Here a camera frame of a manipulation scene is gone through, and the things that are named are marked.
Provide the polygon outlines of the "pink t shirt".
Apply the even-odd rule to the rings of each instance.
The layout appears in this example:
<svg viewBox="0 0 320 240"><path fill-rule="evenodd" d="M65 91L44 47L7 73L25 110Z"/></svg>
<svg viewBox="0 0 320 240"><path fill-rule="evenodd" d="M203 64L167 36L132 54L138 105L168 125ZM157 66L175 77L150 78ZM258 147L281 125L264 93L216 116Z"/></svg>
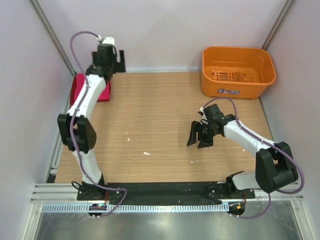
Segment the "pink t shirt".
<svg viewBox="0 0 320 240"><path fill-rule="evenodd" d="M85 83L85 77L82 73L78 73L74 78L71 86L71 91L70 91L70 100L69 104L72 106L78 95L80 94L80 91ZM110 95L111 95L111 83L108 82L106 84L105 89L102 91L100 96L98 97L99 102L106 102L110 100Z"/></svg>

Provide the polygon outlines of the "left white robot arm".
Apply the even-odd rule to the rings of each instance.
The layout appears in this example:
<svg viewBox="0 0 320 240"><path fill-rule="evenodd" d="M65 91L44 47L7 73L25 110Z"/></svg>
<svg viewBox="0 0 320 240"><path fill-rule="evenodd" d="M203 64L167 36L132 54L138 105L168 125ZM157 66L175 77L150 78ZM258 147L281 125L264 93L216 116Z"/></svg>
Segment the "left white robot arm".
<svg viewBox="0 0 320 240"><path fill-rule="evenodd" d="M124 51L117 51L113 43L100 43L92 52L92 64L83 75L84 83L74 104L57 117L62 143L73 152L81 170L78 200L101 200L106 194L104 176L94 153L97 133L90 119L113 75L125 70Z"/></svg>

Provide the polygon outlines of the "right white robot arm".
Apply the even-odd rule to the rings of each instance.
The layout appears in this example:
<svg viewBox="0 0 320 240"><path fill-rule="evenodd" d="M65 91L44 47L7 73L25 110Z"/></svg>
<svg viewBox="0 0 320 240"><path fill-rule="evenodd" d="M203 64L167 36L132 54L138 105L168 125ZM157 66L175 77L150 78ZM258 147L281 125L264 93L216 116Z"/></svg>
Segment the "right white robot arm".
<svg viewBox="0 0 320 240"><path fill-rule="evenodd" d="M231 182L225 185L229 197L237 198L244 189L255 187L270 194L299 179L287 143L262 137L247 128L235 114L223 114L217 104L201 107L198 113L201 120L192 121L187 146L197 144L199 149L209 148L214 145L214 137L220 135L241 145L255 158L253 172L231 175Z"/></svg>

